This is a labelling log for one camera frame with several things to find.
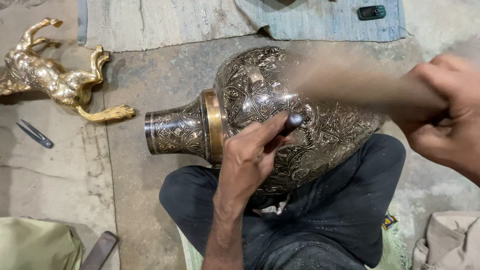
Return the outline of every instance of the man's right hand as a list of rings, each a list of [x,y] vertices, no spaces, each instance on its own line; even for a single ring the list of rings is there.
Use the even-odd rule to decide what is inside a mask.
[[[397,123],[411,148],[480,186],[480,71],[466,60],[440,55],[415,66],[419,79],[448,100],[448,118],[438,124]]]

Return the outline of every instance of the tongs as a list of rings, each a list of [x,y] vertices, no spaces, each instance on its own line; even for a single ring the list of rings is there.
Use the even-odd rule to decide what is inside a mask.
[[[38,142],[39,144],[41,144],[43,147],[45,148],[52,148],[53,146],[53,143],[47,139],[40,131],[38,131],[36,128],[34,128],[32,125],[30,125],[29,123],[27,123],[27,121],[24,121],[23,119],[20,119],[22,120],[22,122],[28,127],[30,128],[35,134],[38,135],[35,136],[33,135],[33,133],[31,133],[30,131],[28,131],[26,128],[24,128],[22,125],[20,125],[19,123],[17,123],[17,125],[25,132],[27,133],[32,139],[34,139],[36,142]]]

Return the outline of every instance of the brass horse statue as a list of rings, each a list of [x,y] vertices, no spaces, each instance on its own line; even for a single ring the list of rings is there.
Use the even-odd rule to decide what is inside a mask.
[[[57,104],[69,106],[84,118],[101,122],[123,117],[132,118],[135,110],[127,105],[106,109],[100,113],[88,113],[82,106],[92,97],[92,86],[103,82],[102,66],[108,61],[109,54],[103,52],[101,45],[90,56],[91,71],[73,70],[67,72],[59,62],[41,57],[33,47],[59,43],[46,37],[34,39],[35,33],[47,25],[60,27],[63,22],[45,18],[25,30],[20,42],[5,55],[6,69],[0,74],[0,95],[41,90]]]

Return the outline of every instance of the vase body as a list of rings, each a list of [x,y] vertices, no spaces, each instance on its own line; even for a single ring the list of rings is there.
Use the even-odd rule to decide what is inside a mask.
[[[338,102],[309,102],[289,91],[287,70],[302,57],[278,47],[260,47],[228,58],[213,89],[192,103],[149,112],[145,135],[152,154],[185,153],[220,164],[223,141],[252,122],[282,110],[300,112],[294,144],[278,150],[259,193],[281,194],[325,174],[355,152],[381,126],[383,116]]]

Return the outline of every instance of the blurred hand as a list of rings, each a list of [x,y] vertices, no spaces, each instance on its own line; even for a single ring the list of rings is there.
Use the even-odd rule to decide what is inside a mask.
[[[278,134],[284,128],[287,117],[288,111],[283,111],[264,123],[251,123],[225,141],[214,197],[216,205],[243,211],[250,196],[270,175],[277,149],[291,143],[290,136]]]
[[[409,73],[448,100],[436,124],[397,123],[414,151],[480,186],[480,71],[466,60],[440,55]]]

